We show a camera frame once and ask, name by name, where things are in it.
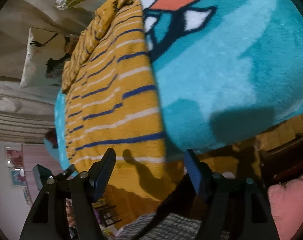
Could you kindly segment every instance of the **metal rivet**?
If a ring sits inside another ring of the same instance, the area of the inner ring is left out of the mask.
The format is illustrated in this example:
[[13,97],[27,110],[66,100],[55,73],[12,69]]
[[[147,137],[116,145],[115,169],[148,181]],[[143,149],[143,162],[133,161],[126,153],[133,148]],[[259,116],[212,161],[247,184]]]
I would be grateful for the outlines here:
[[246,182],[251,185],[251,184],[253,184],[253,179],[248,178],[248,179],[246,179]]
[[55,179],[53,179],[53,178],[50,178],[50,179],[47,180],[47,184],[48,184],[48,185],[51,185],[51,184],[53,184],[54,182],[55,182]]
[[218,173],[218,172],[214,172],[214,173],[213,173],[213,177],[214,177],[215,179],[220,179],[220,178],[221,178],[221,174]]
[[83,171],[79,174],[79,177],[81,177],[82,179],[83,178],[86,178],[88,176],[88,172],[87,171]]

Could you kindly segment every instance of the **pink cushion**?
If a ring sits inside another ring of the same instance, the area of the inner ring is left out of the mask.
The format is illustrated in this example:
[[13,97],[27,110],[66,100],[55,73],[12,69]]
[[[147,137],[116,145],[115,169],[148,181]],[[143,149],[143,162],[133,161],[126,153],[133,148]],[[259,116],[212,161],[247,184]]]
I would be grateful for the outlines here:
[[303,223],[303,175],[271,186],[268,197],[280,240],[290,240]]

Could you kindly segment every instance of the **teal fleece blanket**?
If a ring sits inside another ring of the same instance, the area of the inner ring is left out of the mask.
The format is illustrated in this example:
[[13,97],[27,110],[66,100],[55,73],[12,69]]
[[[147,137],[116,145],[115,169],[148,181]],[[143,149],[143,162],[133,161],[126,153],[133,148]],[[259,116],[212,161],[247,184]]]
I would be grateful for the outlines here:
[[169,161],[303,114],[303,17],[291,0],[141,1]]

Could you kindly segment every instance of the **yellow blanket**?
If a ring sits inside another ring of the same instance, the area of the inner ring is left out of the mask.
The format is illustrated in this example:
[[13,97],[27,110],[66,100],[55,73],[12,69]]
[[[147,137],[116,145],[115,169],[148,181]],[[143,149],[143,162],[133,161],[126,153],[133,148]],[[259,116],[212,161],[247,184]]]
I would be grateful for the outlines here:
[[84,171],[112,147],[110,184],[162,199],[174,184],[164,175],[164,131],[141,2],[108,0],[95,13],[64,66],[67,156]]

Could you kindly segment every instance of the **black clamp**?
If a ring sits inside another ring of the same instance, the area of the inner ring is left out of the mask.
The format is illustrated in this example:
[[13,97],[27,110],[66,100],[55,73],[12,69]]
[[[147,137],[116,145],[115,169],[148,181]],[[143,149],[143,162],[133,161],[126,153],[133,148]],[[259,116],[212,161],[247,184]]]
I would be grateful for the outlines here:
[[91,203],[103,196],[116,163],[109,148],[101,161],[71,180],[53,176],[39,192],[24,224],[20,240],[70,240],[66,198],[71,198],[79,240],[104,240]]
[[195,239],[220,239],[227,206],[233,199],[235,220],[229,240],[279,240],[269,205],[253,179],[226,179],[200,162],[191,149],[184,152],[184,164],[196,193],[210,203]]

